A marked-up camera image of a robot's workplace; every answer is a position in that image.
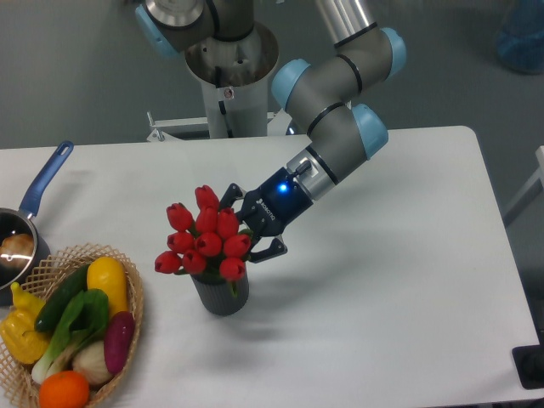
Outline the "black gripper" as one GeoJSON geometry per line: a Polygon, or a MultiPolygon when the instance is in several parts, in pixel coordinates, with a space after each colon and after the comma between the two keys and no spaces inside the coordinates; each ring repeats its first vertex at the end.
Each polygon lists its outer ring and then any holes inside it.
{"type": "Polygon", "coordinates": [[[285,168],[281,168],[255,190],[247,192],[232,183],[219,202],[223,210],[241,201],[240,220],[252,232],[247,260],[253,264],[285,255],[287,246],[282,233],[285,227],[313,205],[313,201],[285,168]],[[269,245],[257,249],[259,242],[269,245]]]}

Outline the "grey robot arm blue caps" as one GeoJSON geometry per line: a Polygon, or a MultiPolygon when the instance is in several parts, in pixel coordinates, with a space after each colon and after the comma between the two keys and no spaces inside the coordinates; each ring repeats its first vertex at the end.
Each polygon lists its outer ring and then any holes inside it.
{"type": "Polygon", "coordinates": [[[302,59],[278,66],[275,36],[250,1],[145,1],[135,11],[156,50],[183,55],[200,82],[211,138],[265,135],[269,98],[309,137],[255,190],[232,185],[224,194],[225,207],[241,201],[239,220],[255,241],[271,239],[251,252],[254,263],[284,254],[285,227],[388,142],[379,117],[350,101],[403,68],[403,39],[379,27],[364,1],[319,1],[317,9],[336,53],[316,67],[302,59]]]}

